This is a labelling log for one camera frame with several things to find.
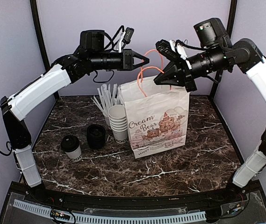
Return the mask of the printed paper takeout bag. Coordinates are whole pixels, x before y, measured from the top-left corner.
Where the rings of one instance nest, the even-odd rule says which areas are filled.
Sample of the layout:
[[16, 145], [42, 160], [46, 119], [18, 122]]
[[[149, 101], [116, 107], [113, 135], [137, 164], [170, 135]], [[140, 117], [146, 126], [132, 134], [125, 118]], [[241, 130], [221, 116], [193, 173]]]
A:
[[153, 76], [143, 77], [148, 69], [118, 87], [136, 159], [182, 147], [187, 136], [189, 92], [173, 84], [156, 85]]

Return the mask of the stack of white paper cups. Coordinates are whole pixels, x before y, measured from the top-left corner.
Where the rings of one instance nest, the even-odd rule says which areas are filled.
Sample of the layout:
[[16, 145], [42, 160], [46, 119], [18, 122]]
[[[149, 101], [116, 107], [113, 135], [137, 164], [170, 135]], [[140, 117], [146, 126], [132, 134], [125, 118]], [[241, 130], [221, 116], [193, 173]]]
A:
[[112, 106], [108, 111], [108, 118], [116, 142], [126, 143], [129, 137], [125, 107], [123, 105]]

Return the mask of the stack of black cup lids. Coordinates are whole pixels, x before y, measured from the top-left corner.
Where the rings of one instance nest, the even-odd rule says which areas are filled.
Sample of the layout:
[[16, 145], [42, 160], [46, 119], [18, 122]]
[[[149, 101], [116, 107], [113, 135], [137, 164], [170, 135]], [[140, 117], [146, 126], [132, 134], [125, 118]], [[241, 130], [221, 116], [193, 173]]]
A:
[[86, 140], [91, 149], [101, 149], [106, 142], [106, 129], [98, 124], [90, 125], [86, 130]]

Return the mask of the single black cup lid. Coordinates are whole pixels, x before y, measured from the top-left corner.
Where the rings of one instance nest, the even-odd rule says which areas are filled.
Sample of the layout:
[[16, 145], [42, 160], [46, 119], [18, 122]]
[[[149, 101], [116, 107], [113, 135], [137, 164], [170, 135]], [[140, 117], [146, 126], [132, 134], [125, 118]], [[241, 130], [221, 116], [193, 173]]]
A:
[[67, 135], [62, 139], [60, 146], [64, 152], [73, 152], [79, 147], [79, 139], [74, 135]]

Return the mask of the single white paper cup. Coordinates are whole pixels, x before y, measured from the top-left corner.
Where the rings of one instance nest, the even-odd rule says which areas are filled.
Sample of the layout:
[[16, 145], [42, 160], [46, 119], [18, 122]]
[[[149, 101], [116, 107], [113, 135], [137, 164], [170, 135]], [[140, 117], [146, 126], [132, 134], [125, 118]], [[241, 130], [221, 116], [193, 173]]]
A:
[[66, 152], [67, 156], [73, 161], [78, 162], [82, 159], [82, 152], [80, 146], [71, 152]]

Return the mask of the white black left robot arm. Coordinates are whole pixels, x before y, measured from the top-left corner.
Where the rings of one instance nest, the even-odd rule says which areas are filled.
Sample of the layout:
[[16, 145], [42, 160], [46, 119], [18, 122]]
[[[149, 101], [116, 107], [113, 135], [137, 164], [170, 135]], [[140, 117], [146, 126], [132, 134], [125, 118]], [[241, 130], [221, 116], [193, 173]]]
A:
[[131, 50], [119, 52], [77, 47], [72, 54], [56, 59], [49, 70], [38, 76], [10, 97], [0, 100], [0, 110], [9, 140], [8, 153], [14, 154], [16, 165], [25, 182], [31, 187], [31, 196], [38, 203], [46, 203], [49, 193], [43, 183], [32, 153], [31, 134], [24, 122], [26, 116], [49, 96], [80, 80], [84, 75], [100, 70], [132, 71], [150, 62], [149, 58]]

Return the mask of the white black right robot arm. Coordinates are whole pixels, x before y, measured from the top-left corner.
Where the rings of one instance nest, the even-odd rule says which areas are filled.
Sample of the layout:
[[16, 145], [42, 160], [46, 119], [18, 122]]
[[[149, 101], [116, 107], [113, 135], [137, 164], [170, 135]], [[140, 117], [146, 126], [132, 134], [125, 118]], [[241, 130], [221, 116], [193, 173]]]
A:
[[[202, 47], [195, 56], [185, 54], [183, 42], [160, 40], [157, 51], [170, 62], [155, 78], [156, 85], [181, 86], [187, 92], [196, 91], [195, 79], [210, 78], [209, 74], [227, 70], [231, 72], [236, 65], [256, 88], [262, 110], [266, 110], [266, 57], [250, 39], [241, 39], [235, 44], [217, 40], [214, 44]], [[266, 167], [266, 128], [259, 145], [237, 169], [231, 178], [231, 185], [222, 191], [222, 199], [231, 203], [240, 194], [240, 189]]]

